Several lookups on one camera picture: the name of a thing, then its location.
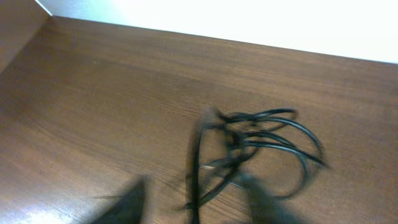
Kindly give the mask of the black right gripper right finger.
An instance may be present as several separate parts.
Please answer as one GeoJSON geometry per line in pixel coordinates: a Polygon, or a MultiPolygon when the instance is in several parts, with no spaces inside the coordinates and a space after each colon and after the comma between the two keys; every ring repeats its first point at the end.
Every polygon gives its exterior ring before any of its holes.
{"type": "Polygon", "coordinates": [[[266,191],[250,175],[241,174],[241,185],[248,196],[248,205],[253,223],[259,224],[304,224],[305,220],[266,191]]]}

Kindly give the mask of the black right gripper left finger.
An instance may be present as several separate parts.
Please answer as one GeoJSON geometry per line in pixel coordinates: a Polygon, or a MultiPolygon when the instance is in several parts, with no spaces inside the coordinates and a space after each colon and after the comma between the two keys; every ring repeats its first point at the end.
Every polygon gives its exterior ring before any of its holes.
{"type": "Polygon", "coordinates": [[[141,177],[121,198],[90,224],[140,224],[147,199],[148,178],[141,177]]]}

